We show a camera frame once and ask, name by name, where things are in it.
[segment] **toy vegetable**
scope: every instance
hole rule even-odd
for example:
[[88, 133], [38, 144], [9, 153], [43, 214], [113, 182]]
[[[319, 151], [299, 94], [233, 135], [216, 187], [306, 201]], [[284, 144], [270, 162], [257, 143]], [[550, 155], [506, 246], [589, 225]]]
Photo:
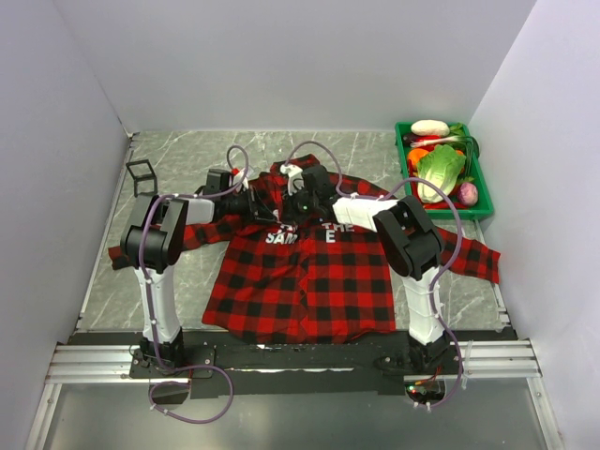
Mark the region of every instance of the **toy vegetable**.
[[[419, 178], [429, 181], [444, 194], [449, 195], [457, 183], [458, 175], [465, 165], [466, 157], [460, 155], [450, 145], [436, 145], [417, 163]], [[423, 203], [437, 203], [442, 197], [431, 187], [419, 184], [417, 188], [419, 198]]]
[[440, 120], [419, 120], [411, 125], [411, 131], [418, 136], [447, 136], [450, 128]]
[[416, 169], [419, 160], [427, 153], [429, 152], [425, 148], [414, 148], [409, 152], [408, 156], [406, 156], [406, 159], [409, 161], [410, 165], [412, 165], [412, 168]]

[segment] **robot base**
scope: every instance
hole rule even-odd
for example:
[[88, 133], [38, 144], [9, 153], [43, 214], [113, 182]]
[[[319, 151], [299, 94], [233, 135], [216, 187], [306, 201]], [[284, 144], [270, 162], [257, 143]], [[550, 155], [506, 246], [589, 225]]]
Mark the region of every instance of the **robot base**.
[[412, 367], [417, 373], [424, 373], [436, 368], [442, 363], [444, 354], [448, 351], [450, 337], [446, 332], [433, 342], [423, 345], [409, 335], [409, 357]]

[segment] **metal frame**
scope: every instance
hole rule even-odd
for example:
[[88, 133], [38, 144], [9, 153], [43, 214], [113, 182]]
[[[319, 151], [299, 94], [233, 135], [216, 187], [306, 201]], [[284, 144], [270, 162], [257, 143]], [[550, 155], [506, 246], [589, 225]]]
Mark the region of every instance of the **metal frame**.
[[46, 384], [44, 386], [25, 450], [42, 450], [44, 448], [61, 387], [62, 384]]
[[[562, 437], [541, 378], [542, 374], [529, 340], [462, 341], [459, 342], [459, 347], [464, 358], [466, 380], [527, 379], [532, 403], [547, 447], [552, 450], [564, 449]], [[26, 449], [43, 448], [63, 384], [149, 384], [166, 381], [166, 379], [153, 379], [150, 382], [149, 380], [129, 378], [131, 354], [137, 348], [135, 345], [57, 346], [46, 376], [46, 386], [39, 402]], [[420, 378], [422, 375], [405, 376], [407, 382]], [[452, 380], [456, 378], [456, 375], [446, 375], [441, 378]]]
[[100, 265], [100, 258], [102, 257], [102, 251], [104, 250], [104, 246], [106, 245], [106, 240], [108, 239], [111, 225], [113, 224], [114, 211], [116, 210], [116, 205], [119, 202], [119, 197], [121, 195], [121, 189], [123, 188], [123, 184], [125, 183], [125, 178], [128, 173], [127, 167], [125, 164], [127, 162], [129, 162], [131, 160], [131, 157], [133, 156], [133, 151], [134, 151], [133, 143], [134, 143], [133, 137], [129, 138], [129, 146], [125, 153], [125, 159], [123, 161], [123, 165], [121, 166], [121, 172], [119, 173], [119, 179], [116, 183], [116, 190], [114, 191], [114, 195], [112, 196], [111, 211], [109, 213], [108, 218], [106, 219], [106, 224], [104, 225], [104, 234], [102, 234], [102, 240], [100, 241], [100, 247], [97, 251], [96, 260], [94, 261], [94, 269], [92, 270], [92, 275], [90, 276], [90, 280], [87, 283], [87, 290], [85, 291], [85, 297], [83, 298], [82, 309], [80, 310], [80, 313], [79, 313], [79, 319], [77, 320], [77, 323], [75, 324], [75, 332], [77, 332], [77, 330], [79, 330], [81, 327], [83, 314], [85, 313], [85, 309], [87, 308], [87, 302], [88, 302], [88, 300], [90, 298], [90, 294], [92, 292], [92, 285], [94, 284], [94, 279], [96, 278], [96, 273], [97, 273], [98, 267]]
[[[477, 238], [479, 239], [479, 242], [485, 244], [486, 239], [484, 238], [484, 232], [481, 229], [479, 220], [474, 220], [473, 223], [475, 224], [475, 231], [477, 232]], [[503, 294], [500, 292], [500, 286], [492, 282], [490, 282], [490, 284], [494, 290], [494, 296], [496, 297], [496, 304], [498, 305], [497, 311], [500, 321], [502, 322], [502, 327], [511, 326], [510, 317], [508, 317], [508, 311], [506, 310], [506, 305], [504, 304]]]
[[558, 428], [554, 411], [544, 381], [541, 378], [528, 378], [527, 384], [532, 396], [533, 406], [540, 423], [546, 446], [550, 450], [563, 450], [564, 443]]
[[[471, 345], [469, 342], [459, 342], [459, 346], [465, 360], [468, 358], [465, 375], [469, 379], [541, 377], [529, 340], [472, 341]], [[131, 353], [137, 348], [128, 345], [59, 345], [52, 357], [45, 383], [150, 383], [144, 379], [129, 378]], [[420, 378], [423, 375], [415, 374], [406, 376], [405, 380]], [[456, 378], [456, 375], [445, 378]]]

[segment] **red onion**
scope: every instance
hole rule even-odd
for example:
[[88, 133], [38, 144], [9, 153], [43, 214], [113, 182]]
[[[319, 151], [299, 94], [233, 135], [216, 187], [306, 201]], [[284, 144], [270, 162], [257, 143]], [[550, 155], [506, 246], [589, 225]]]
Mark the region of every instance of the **red onion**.
[[458, 188], [458, 201], [465, 206], [474, 206], [479, 200], [479, 192], [473, 183], [463, 183]]

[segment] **carrot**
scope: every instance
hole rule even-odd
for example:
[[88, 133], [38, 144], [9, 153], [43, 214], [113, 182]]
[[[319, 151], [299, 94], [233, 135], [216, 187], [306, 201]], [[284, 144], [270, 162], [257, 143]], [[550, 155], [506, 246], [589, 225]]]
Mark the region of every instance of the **carrot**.
[[412, 167], [413, 170], [416, 170], [416, 164], [419, 160], [424, 157], [427, 153], [429, 153], [425, 148], [417, 147], [411, 150], [406, 156], [406, 159], [409, 161], [409, 167]]

